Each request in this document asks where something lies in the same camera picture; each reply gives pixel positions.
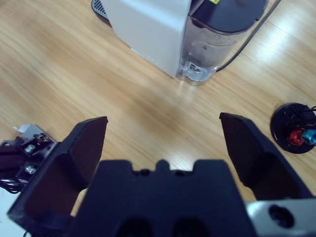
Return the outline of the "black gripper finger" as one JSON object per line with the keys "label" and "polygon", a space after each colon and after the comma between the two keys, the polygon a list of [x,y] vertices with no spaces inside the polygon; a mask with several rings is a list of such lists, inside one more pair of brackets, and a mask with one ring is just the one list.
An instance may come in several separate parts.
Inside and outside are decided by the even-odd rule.
{"label": "black gripper finger", "polygon": [[78,123],[35,172],[9,209],[18,224],[57,224],[70,219],[101,158],[107,117]]}
{"label": "black gripper finger", "polygon": [[257,200],[304,199],[313,194],[273,142],[243,116],[221,113],[229,157]]}

